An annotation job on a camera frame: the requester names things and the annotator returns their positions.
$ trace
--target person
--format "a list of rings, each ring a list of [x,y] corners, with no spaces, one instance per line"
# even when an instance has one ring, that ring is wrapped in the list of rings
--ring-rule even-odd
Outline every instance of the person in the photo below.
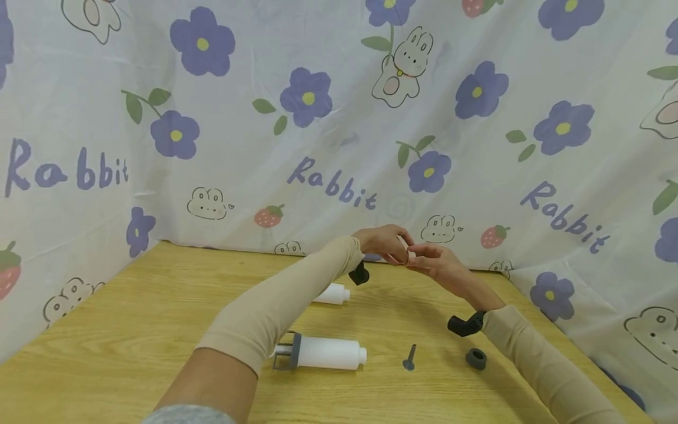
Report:
[[[476,311],[486,312],[482,331],[515,364],[558,423],[624,422],[579,368],[451,250],[415,244],[405,229],[385,225],[332,240],[226,305],[143,424],[246,422],[262,365],[275,345],[310,303],[336,278],[354,270],[365,254],[379,254],[391,264],[427,275]]]

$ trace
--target gray sleeve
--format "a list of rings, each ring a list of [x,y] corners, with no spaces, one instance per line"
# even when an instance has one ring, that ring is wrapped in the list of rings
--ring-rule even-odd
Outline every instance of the gray sleeve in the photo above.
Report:
[[[236,424],[236,422],[209,406],[171,405],[147,416],[141,424]]]

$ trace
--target rabbit text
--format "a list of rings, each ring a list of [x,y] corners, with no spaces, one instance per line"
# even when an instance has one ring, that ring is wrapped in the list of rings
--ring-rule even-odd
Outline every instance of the rabbit text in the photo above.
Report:
[[[534,190],[530,191],[530,194],[525,196],[525,198],[521,200],[520,204],[524,205],[527,202],[529,202],[532,209],[539,210],[539,203],[537,203],[537,198],[552,197],[554,196],[555,192],[556,192],[555,186],[549,183],[548,181],[544,181],[541,184],[539,184]],[[568,205],[565,208],[560,209],[560,207],[557,204],[549,203],[547,205],[544,205],[544,207],[542,208],[542,213],[545,216],[550,216],[553,218],[553,220],[551,221],[551,228],[553,228],[554,230],[564,229],[566,233],[579,236],[586,232],[586,230],[588,229],[588,226],[586,225],[586,219],[589,217],[589,214],[583,214],[582,216],[579,217],[579,219],[574,221],[572,225],[567,226],[568,222],[567,219],[565,219],[565,215],[567,215],[567,213],[570,210],[572,210],[572,208],[574,208],[574,205]],[[589,231],[581,239],[581,242],[586,243],[594,233],[597,233],[602,229],[603,229],[602,225],[596,226],[595,231]],[[596,237],[593,244],[591,244],[591,247],[589,247],[589,252],[593,254],[598,253],[599,248],[604,246],[605,241],[609,238],[610,238],[609,235],[603,237]]]
[[[304,176],[304,173],[315,165],[315,159],[312,157],[306,156],[304,160],[299,163],[299,165],[296,167],[294,172],[292,172],[292,175],[287,179],[288,184],[292,184],[295,180],[298,180],[301,183],[306,182],[306,177]],[[344,203],[350,203],[351,200],[353,200],[354,192],[353,192],[353,178],[349,178],[348,181],[346,182],[346,185],[344,186],[343,189],[341,189],[339,185],[339,177],[341,176],[342,171],[337,170],[337,172],[334,174],[332,179],[330,180],[330,183],[327,185],[327,188],[325,189],[325,194],[334,197],[337,194],[339,194],[339,200],[343,201]],[[311,175],[308,176],[308,185],[312,187],[322,187],[325,183],[323,182],[323,175],[320,172],[313,172]],[[365,195],[365,189],[360,190],[361,195]],[[362,200],[362,196],[358,196],[353,200],[353,207],[357,208],[360,206],[360,202]],[[369,210],[374,210],[376,208],[376,201],[377,201],[377,193],[374,193],[367,199],[365,199],[365,207]]]
[[[5,181],[5,197],[12,194],[12,186],[16,185],[19,189],[28,190],[31,187],[31,182],[20,173],[19,168],[31,158],[33,153],[31,145],[20,138],[15,138],[12,141],[12,148],[9,151],[9,166],[7,167],[7,179]],[[93,169],[87,167],[87,149],[83,147],[80,149],[78,155],[77,167],[75,170],[76,183],[79,189],[89,190],[94,187],[97,179],[97,173]],[[113,182],[115,177],[115,184],[120,185],[121,182],[127,182],[129,175],[127,175],[127,160],[115,160],[115,169],[107,166],[106,153],[101,153],[98,166],[99,188],[108,187]],[[40,187],[49,188],[68,180],[68,176],[64,173],[62,168],[56,163],[42,163],[35,168],[33,173],[33,181]]]

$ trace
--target left hand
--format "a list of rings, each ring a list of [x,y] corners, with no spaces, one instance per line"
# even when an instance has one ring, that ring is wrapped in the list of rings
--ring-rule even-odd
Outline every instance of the left hand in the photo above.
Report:
[[[392,265],[406,265],[410,257],[401,239],[408,246],[414,245],[410,233],[395,224],[364,228],[353,234],[353,237],[360,242],[360,249],[364,254],[378,254]]]

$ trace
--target fabric backdrop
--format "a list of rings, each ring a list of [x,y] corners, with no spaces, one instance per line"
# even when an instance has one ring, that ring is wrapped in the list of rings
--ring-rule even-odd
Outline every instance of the fabric backdrop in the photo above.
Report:
[[[674,0],[0,0],[0,359],[158,239],[396,223],[675,423],[676,81]]]

